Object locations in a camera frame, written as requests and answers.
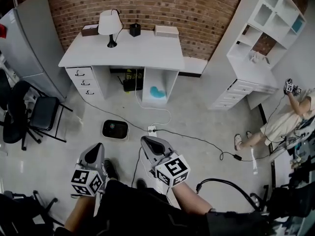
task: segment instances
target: black shoe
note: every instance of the black shoe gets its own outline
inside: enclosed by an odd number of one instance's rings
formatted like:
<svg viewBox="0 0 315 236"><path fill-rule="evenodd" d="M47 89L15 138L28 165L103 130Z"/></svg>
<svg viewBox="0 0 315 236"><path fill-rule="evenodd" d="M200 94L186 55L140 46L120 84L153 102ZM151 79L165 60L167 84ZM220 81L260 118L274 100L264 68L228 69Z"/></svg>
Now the black shoe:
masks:
<svg viewBox="0 0 315 236"><path fill-rule="evenodd" d="M139 189L139 190L147 188L147 184L145 183L145 181L142 178L139 178L137 180L136 186L137 186L137 189Z"/></svg>
<svg viewBox="0 0 315 236"><path fill-rule="evenodd" d="M109 178L115 178L115 179L119 180L119 176L116 173L115 167L108 158L106 158L104 160L104 169L105 169L107 176Z"/></svg>

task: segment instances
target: red object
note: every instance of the red object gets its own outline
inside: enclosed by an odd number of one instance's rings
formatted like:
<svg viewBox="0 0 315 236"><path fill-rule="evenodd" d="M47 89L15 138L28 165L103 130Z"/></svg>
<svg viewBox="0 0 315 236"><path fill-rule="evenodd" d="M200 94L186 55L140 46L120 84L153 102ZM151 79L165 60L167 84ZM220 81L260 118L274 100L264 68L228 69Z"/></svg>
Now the red object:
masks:
<svg viewBox="0 0 315 236"><path fill-rule="evenodd" d="M6 38L6 28L0 24L0 37Z"/></svg>

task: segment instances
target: foot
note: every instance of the foot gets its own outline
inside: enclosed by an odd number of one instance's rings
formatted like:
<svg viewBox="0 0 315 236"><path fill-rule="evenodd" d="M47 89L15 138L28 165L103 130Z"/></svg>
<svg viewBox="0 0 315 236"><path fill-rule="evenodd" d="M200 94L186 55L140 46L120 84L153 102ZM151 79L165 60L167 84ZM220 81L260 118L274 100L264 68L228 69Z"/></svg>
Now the foot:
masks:
<svg viewBox="0 0 315 236"><path fill-rule="evenodd" d="M235 148L235 150L240 150L241 149L240 148L241 143L242 143L241 135L240 134L236 134L234 136L234 148Z"/></svg>
<svg viewBox="0 0 315 236"><path fill-rule="evenodd" d="M252 133L250 131L246 131L246 136L247 136L247 139L249 139L252 136Z"/></svg>
<svg viewBox="0 0 315 236"><path fill-rule="evenodd" d="M147 188L147 184L145 183L145 181L142 178L139 178L137 180L136 185L137 185L137 189L139 189L139 190Z"/></svg>
<svg viewBox="0 0 315 236"><path fill-rule="evenodd" d="M104 169L107 173L107 176L111 179L111 178L114 178L116 180L119 180L119 176L118 174L116 173L116 170L115 170L115 167L114 165L112 164L112 162L110 161L110 159L106 158L104 160Z"/></svg>

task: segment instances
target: refrigerator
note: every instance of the refrigerator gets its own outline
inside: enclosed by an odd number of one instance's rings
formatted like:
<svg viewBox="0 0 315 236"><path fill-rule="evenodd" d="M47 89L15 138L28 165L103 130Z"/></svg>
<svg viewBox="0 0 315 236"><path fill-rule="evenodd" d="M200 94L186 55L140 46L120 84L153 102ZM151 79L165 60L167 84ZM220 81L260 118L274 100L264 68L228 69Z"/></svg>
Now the refrigerator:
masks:
<svg viewBox="0 0 315 236"><path fill-rule="evenodd" d="M63 67L64 55L50 13L48 0L26 0L0 19L6 38L0 37L0 52L17 76L61 102L71 80Z"/></svg>

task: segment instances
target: person's arm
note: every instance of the person's arm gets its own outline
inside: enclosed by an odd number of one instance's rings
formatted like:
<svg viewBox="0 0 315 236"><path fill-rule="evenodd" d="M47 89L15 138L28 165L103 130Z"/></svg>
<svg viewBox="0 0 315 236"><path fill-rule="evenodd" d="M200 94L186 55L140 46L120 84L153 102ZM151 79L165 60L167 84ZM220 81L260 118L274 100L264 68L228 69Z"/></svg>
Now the person's arm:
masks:
<svg viewBox="0 0 315 236"><path fill-rule="evenodd" d="M175 185L172 190L179 206L186 213L204 215L212 209L207 201L197 195L184 182Z"/></svg>
<svg viewBox="0 0 315 236"><path fill-rule="evenodd" d="M64 228L76 234L82 223L93 218L96 197L82 196L78 199L75 208L64 224Z"/></svg>
<svg viewBox="0 0 315 236"><path fill-rule="evenodd" d="M303 114L307 113L311 109L311 101L308 97L306 97L302 102L298 102L294 95L290 92L287 94L290 100L290 104L294 112L302 117Z"/></svg>

